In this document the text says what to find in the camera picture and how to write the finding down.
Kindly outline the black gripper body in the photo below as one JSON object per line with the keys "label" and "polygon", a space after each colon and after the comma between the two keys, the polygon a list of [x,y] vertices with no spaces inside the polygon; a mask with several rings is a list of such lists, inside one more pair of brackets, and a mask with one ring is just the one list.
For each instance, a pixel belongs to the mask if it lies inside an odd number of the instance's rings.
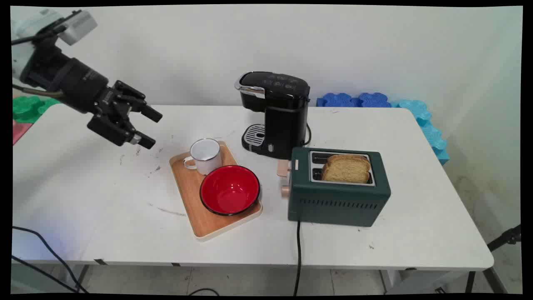
{"label": "black gripper body", "polygon": [[93,116],[88,129],[115,145],[132,144],[138,131],[129,114],[147,104],[145,95],[118,80],[109,80],[74,57],[67,57],[55,45],[40,44],[28,63],[23,82],[41,87],[61,103]]}

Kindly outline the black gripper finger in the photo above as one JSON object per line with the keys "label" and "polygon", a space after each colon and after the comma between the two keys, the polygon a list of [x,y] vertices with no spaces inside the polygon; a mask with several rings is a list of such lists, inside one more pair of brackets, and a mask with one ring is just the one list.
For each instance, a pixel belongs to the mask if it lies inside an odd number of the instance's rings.
{"label": "black gripper finger", "polygon": [[147,104],[141,105],[139,107],[139,112],[143,116],[147,117],[149,120],[152,120],[153,122],[159,122],[162,119],[162,114],[154,110],[152,106],[147,105]]}
{"label": "black gripper finger", "polygon": [[156,144],[156,141],[139,131],[135,131],[132,133],[132,144],[140,145],[143,148],[150,150]]}

